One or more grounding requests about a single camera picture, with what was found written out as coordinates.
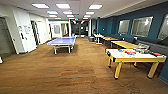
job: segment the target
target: table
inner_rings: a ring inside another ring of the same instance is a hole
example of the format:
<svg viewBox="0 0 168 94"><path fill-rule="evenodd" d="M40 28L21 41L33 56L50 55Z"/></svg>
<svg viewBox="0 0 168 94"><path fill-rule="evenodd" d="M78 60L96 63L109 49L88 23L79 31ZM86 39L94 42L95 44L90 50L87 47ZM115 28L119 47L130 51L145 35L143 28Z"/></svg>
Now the table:
<svg viewBox="0 0 168 94"><path fill-rule="evenodd" d="M141 47L141 46L138 46L138 45L126 42L126 41L111 41L111 42L125 49L144 48L144 47Z"/></svg>
<svg viewBox="0 0 168 94"><path fill-rule="evenodd" d="M115 79L119 78L121 66L123 62L134 62L134 66L137 66L137 62L150 62L153 63L149 73L148 78L152 78L159 62L165 62L166 56L154 56L151 54L141 54L136 52L136 54L127 54L124 51L132 51L135 52L133 49L106 49L106 54L109 56L109 63L108 67L111 67L111 61L118 63L115 71Z"/></svg>
<svg viewBox="0 0 168 94"><path fill-rule="evenodd" d="M111 45L111 41L118 41L118 39L112 38L112 37L101 37L104 41L103 44L106 45L110 44Z"/></svg>
<svg viewBox="0 0 168 94"><path fill-rule="evenodd" d="M73 49L76 37L59 37L47 43L47 45L54 45L55 54L57 49L62 47L68 47L69 53Z"/></svg>
<svg viewBox="0 0 168 94"><path fill-rule="evenodd" d="M102 43L100 43L99 38L100 38L100 37L104 37L104 36L101 35L101 34L94 34L94 36L97 38L97 43L96 43L96 44L102 44Z"/></svg>

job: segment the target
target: floor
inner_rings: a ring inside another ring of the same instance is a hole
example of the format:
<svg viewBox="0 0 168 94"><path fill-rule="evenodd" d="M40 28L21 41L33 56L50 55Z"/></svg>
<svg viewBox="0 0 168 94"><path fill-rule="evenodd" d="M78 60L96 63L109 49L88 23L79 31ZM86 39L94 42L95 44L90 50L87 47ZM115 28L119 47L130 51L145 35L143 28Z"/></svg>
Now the floor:
<svg viewBox="0 0 168 94"><path fill-rule="evenodd" d="M77 38L69 54L67 48L54 54L53 46L39 45L36 50L12 55L0 64L0 94L168 94L168 85L149 68L124 63L118 80L117 66L108 68L106 46Z"/></svg>

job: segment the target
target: fluorescent light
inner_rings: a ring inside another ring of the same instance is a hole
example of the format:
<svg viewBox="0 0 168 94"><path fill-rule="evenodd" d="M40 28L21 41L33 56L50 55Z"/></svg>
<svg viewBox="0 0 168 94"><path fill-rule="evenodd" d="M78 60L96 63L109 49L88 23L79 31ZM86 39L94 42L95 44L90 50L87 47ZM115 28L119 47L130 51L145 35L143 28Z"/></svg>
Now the fluorescent light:
<svg viewBox="0 0 168 94"><path fill-rule="evenodd" d="M64 11L63 13L64 13L64 14L72 14L71 11Z"/></svg>
<svg viewBox="0 0 168 94"><path fill-rule="evenodd" d="M55 18L55 19L61 19L61 18Z"/></svg>
<svg viewBox="0 0 168 94"><path fill-rule="evenodd" d="M49 17L57 17L56 15L49 15Z"/></svg>
<svg viewBox="0 0 168 94"><path fill-rule="evenodd" d="M85 15L84 18L88 18L88 17L91 17L90 15Z"/></svg>
<svg viewBox="0 0 168 94"><path fill-rule="evenodd" d="M92 15L92 14L94 14L94 12L86 12L86 14L90 14L90 15Z"/></svg>
<svg viewBox="0 0 168 94"><path fill-rule="evenodd" d="M61 8L61 9L67 9L67 8L70 8L70 6L68 4L56 4L58 6L58 8Z"/></svg>
<svg viewBox="0 0 168 94"><path fill-rule="evenodd" d="M56 11L47 11L49 14L58 14Z"/></svg>
<svg viewBox="0 0 168 94"><path fill-rule="evenodd" d="M67 15L67 17L74 17L73 15Z"/></svg>
<svg viewBox="0 0 168 94"><path fill-rule="evenodd" d="M88 19L88 18L83 18L83 19Z"/></svg>
<svg viewBox="0 0 168 94"><path fill-rule="evenodd" d="M100 9L102 5L91 5L89 9Z"/></svg>
<svg viewBox="0 0 168 94"><path fill-rule="evenodd" d="M49 8L47 5L45 4L32 4L33 6L37 7L37 8Z"/></svg>

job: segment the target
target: doorway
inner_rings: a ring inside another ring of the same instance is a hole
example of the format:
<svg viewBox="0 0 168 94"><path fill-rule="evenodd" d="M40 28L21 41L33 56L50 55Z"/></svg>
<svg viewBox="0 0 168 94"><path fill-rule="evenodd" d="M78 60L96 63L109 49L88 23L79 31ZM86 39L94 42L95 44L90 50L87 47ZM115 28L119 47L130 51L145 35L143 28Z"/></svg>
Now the doorway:
<svg viewBox="0 0 168 94"><path fill-rule="evenodd" d="M6 24L6 20L5 18L0 17L0 57L6 58L15 53L15 48Z"/></svg>
<svg viewBox="0 0 168 94"><path fill-rule="evenodd" d="M89 21L71 21L72 33L75 33L77 37L88 36Z"/></svg>

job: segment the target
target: glass partition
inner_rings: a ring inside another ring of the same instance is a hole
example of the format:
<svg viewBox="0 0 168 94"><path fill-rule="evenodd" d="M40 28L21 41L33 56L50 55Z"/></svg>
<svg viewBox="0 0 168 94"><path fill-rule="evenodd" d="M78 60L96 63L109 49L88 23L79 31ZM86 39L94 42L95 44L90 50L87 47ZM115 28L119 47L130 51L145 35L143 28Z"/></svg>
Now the glass partition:
<svg viewBox="0 0 168 94"><path fill-rule="evenodd" d="M147 37L153 17L134 19L131 35Z"/></svg>
<svg viewBox="0 0 168 94"><path fill-rule="evenodd" d="M118 33L120 33L120 34L127 34L127 32L128 32L128 26L129 26L129 21L130 20L122 20L122 21L120 21Z"/></svg>
<svg viewBox="0 0 168 94"><path fill-rule="evenodd" d="M165 16L158 39L165 39L166 37L168 37L168 14Z"/></svg>

